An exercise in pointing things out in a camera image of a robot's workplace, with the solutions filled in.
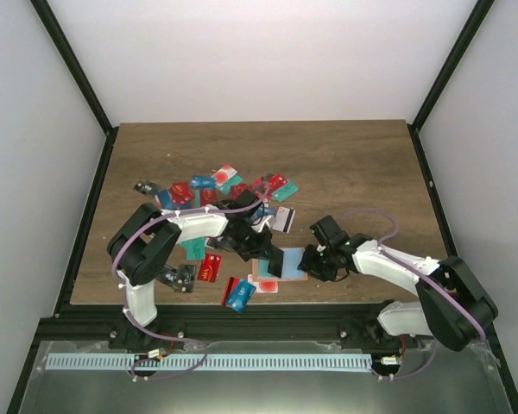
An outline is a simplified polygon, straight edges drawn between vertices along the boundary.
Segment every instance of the purple cable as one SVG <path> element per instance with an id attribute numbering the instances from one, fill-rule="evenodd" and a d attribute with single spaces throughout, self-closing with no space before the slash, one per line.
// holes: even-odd
<path id="1" fill-rule="evenodd" d="M 198 209 L 190 209 L 190 210 L 177 211 L 177 212 L 173 212 L 173 213 L 167 213 L 166 215 L 157 217 L 157 218 L 155 218 L 153 220 L 150 220 L 148 223 L 146 223 L 143 226 L 141 226 L 141 228 L 139 228 L 135 232 L 135 234 L 133 234 L 131 237 L 129 237 L 127 242 L 124 243 L 123 246 L 119 249 L 119 253 L 117 253 L 117 256 L 115 257 L 115 259 L 113 260 L 113 263 L 111 265 L 111 274 L 113 275 L 114 278 L 119 280 L 119 282 L 122 285 L 122 290 L 123 290 L 123 307 L 124 307 L 123 313 L 127 317 L 127 319 L 129 320 L 129 322 L 135 328 L 139 329 L 144 334 L 146 334 L 148 336 L 152 336 L 152 337 L 154 337 L 156 339 L 160 339 L 160 340 L 163 340 L 163 341 L 170 341 L 170 342 L 199 343 L 202 346 L 204 346 L 204 356 L 195 365 L 189 367 L 188 369 L 186 369 L 186 370 L 184 370 L 184 371 L 182 371 L 180 373 L 175 373 L 175 374 L 172 374 L 172 375 L 167 375 L 167 376 L 164 376 L 164 377 L 156 378 L 154 380 L 164 380 L 164 379 L 167 379 L 167 378 L 180 377 L 181 375 L 185 375 L 187 373 L 190 373 L 191 371 L 193 371 L 197 367 L 201 366 L 205 362 L 205 359 L 207 358 L 207 346 L 205 345 L 204 342 L 196 340 L 196 339 L 179 338 L 178 336 L 165 336 L 165 335 L 156 334 L 155 332 L 152 332 L 151 330 L 148 330 L 148 329 L 144 328 L 141 324 L 139 324 L 139 322 L 137 322 L 135 320 L 134 316 L 130 313 L 130 310 L 129 310 L 129 303 L 128 303 L 127 294 L 126 294 L 127 289 L 126 289 L 126 285 L 125 285 L 127 283 L 127 281 L 125 279 L 123 279 L 121 276 L 119 276 L 118 273 L 117 273 L 117 269 L 119 268 L 119 262 L 121 261 L 121 258 L 127 252 L 127 250 L 129 249 L 130 245 L 132 243 L 134 243 L 135 240 L 137 238 L 139 238 L 146 230 L 154 227 L 157 223 L 164 222 L 164 221 L 168 220 L 169 218 L 173 218 L 173 217 L 177 217 L 177 216 L 192 216 L 192 215 L 195 215 L 195 214 L 203 214 L 204 212 L 208 213 L 208 214 L 215 214 L 215 213 L 217 213 L 218 215 L 222 215 L 223 216 L 226 213 L 237 214 L 237 213 L 242 213 L 244 211 L 251 210 L 251 209 L 255 208 L 256 206 L 261 204 L 263 202 L 263 200 L 267 197 L 268 191 L 270 189 L 270 186 L 268 185 L 268 182 L 263 181 L 261 184 L 264 184 L 264 188 L 265 188 L 264 193 L 259 197 L 258 200 L 256 200 L 254 203 L 252 203 L 252 204 L 250 204 L 250 205 L 248 205 L 246 207 L 242 207 L 240 209 L 232 209 L 232 210 L 220 210 L 220 209 L 216 209 L 216 208 L 211 209 L 209 207 L 204 207 L 204 208 L 198 208 Z M 133 365 L 133 367 L 131 368 L 131 372 L 134 372 L 134 368 L 135 368 L 135 366 Z"/>
<path id="2" fill-rule="evenodd" d="M 352 215 L 358 214 L 358 213 L 374 213 L 374 214 L 377 214 L 380 216 L 384 216 L 393 224 L 393 226 L 394 226 L 393 231 L 391 233 L 389 233 L 388 235 L 381 237 L 378 240 L 378 249 L 379 249 L 380 253 L 383 256 L 387 257 L 388 259 L 392 260 L 394 263 L 400 265 L 401 267 L 406 268 L 409 272 L 411 272 L 412 274 L 415 274 L 421 280 L 423 280 L 424 282 L 429 284 L 437 293 L 439 293 L 447 302 L 449 302 L 476 329 L 476 331 L 479 335 L 479 340 L 482 342 L 485 341 L 486 335 L 485 335 L 485 331 L 482 328 L 482 325 L 480 325 L 478 323 L 478 321 L 470 313 L 468 313 L 468 311 L 465 308 L 463 308 L 449 293 L 447 293 L 443 287 L 441 287 L 437 282 L 432 280 L 430 277 L 421 273 L 416 268 L 408 265 L 408 263 L 405 263 L 404 261 L 401 261 L 400 259 L 398 259 L 398 258 L 394 257 L 393 255 L 389 254 L 388 252 L 386 252 L 386 250 L 384 249 L 385 246 L 383 245 L 383 243 L 386 240 L 389 240 L 392 237 L 394 237 L 395 235 L 397 235 L 397 232 L 399 231 L 399 226 L 397 225 L 397 221 L 390 214 L 385 213 L 380 210 L 376 210 L 376 209 L 352 210 L 352 211 L 349 211 L 349 212 L 343 214 L 341 217 L 339 217 L 338 221 L 341 221 L 348 216 L 352 216 Z M 426 361 L 426 364 L 424 364 L 422 367 L 420 367 L 416 371 L 413 371 L 411 373 L 408 373 L 406 375 L 402 375 L 399 377 L 394 377 L 394 380 L 404 380 L 406 378 L 413 377 L 416 374 L 423 372 L 432 363 L 433 358 L 435 356 L 435 349 L 436 349 L 436 341 L 434 340 L 433 341 L 433 351 L 432 351 L 432 354 L 430 355 L 430 358 L 428 359 L 428 361 Z M 375 375 L 380 376 L 380 374 L 378 374 L 376 371 L 372 370 L 372 372 Z"/>

